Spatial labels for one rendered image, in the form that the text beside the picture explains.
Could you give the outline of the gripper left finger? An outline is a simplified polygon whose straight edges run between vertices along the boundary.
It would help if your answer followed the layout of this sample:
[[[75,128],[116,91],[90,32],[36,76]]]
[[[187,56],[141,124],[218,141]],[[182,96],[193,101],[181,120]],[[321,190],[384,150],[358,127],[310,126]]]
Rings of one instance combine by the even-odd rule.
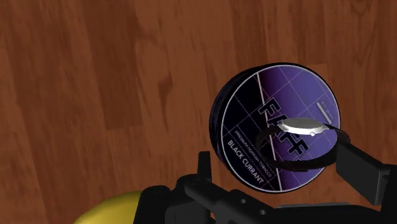
[[[208,151],[198,153],[195,174],[181,176],[173,190],[151,186],[140,195],[133,224],[275,224],[275,209],[211,181]]]

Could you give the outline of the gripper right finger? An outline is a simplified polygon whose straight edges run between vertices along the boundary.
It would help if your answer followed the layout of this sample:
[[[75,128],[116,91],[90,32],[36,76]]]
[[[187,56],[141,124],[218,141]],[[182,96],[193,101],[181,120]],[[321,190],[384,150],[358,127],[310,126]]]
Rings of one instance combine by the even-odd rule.
[[[397,222],[397,165],[383,164],[350,143],[338,146],[336,172],[371,205],[380,206],[380,223]]]

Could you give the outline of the yellow rounded object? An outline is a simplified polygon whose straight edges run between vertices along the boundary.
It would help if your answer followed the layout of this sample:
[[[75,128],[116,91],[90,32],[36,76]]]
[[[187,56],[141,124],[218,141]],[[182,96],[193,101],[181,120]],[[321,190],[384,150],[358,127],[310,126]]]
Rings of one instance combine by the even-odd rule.
[[[73,224],[133,224],[142,191],[108,198],[79,216]]]

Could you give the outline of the round purple and black tin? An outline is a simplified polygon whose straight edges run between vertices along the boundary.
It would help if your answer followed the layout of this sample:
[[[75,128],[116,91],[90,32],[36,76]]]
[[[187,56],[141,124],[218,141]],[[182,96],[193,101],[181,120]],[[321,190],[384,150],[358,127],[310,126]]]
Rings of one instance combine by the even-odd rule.
[[[278,62],[247,69],[219,91],[209,118],[212,147],[227,169],[244,185],[265,193],[286,193],[310,183],[323,171],[277,169],[265,162],[310,160],[335,144],[334,131],[300,136],[281,132],[256,149],[257,135],[287,118],[312,118],[340,127],[340,110],[329,85],[315,71]]]

